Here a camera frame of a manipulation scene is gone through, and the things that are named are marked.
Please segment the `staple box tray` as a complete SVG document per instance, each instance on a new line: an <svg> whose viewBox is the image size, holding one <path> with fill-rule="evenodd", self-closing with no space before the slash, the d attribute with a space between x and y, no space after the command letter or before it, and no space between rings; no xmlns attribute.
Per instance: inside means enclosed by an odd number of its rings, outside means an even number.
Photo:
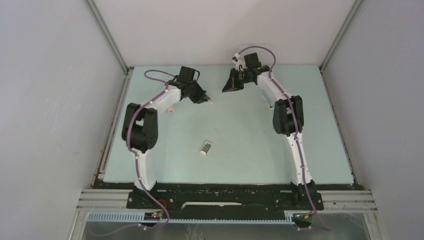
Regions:
<svg viewBox="0 0 424 240"><path fill-rule="evenodd" d="M203 146L202 146L202 148L201 148L201 150L200 150L200 153L206 156L208 154L208 152L210 151L212 145L213 145L212 142L205 141L204 144L203 144Z"/></svg>

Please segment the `blue stapler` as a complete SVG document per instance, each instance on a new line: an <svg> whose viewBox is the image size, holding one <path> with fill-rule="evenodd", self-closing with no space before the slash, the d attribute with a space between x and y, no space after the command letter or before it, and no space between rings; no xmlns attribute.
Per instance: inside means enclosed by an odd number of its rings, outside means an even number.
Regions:
<svg viewBox="0 0 424 240"><path fill-rule="evenodd" d="M262 97L263 97L263 99L264 99L264 101L265 101L265 103L266 103L266 106L269 108L269 109L273 109L274 108L274 104L273 103L271 103L271 98L263 91L262 92Z"/></svg>

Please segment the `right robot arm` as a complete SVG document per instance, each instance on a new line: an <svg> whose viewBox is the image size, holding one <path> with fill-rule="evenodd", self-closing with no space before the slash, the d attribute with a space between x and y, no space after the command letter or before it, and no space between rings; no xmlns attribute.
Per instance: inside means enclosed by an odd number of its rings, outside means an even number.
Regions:
<svg viewBox="0 0 424 240"><path fill-rule="evenodd" d="M311 202L309 187L315 183L309 172L302 140L304 126L303 99L292 95L275 79L272 69L262 65L257 53L250 53L241 59L239 53L232 58L235 67L230 69L223 93L244 89L247 83L255 83L268 97L273 105L272 126L278 135L284 135L291 151L293 179L290 182L293 193L291 204L297 209L304 209Z"/></svg>

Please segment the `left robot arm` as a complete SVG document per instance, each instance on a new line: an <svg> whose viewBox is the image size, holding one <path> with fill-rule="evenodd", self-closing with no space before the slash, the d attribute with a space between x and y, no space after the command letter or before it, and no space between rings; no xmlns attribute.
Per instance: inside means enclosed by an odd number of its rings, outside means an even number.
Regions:
<svg viewBox="0 0 424 240"><path fill-rule="evenodd" d="M159 116L185 98L194 104L211 99L198 83L200 71L197 69L182 66L179 73L172 74L168 81L151 77L150 73L151 69L146 70L144 76L162 83L163 89L146 103L131 102L127 105L121 132L127 149L134 156L137 177L134 185L143 190L138 201L145 208L153 208L158 202L158 194L151 189L157 182L152 149L159 139Z"/></svg>

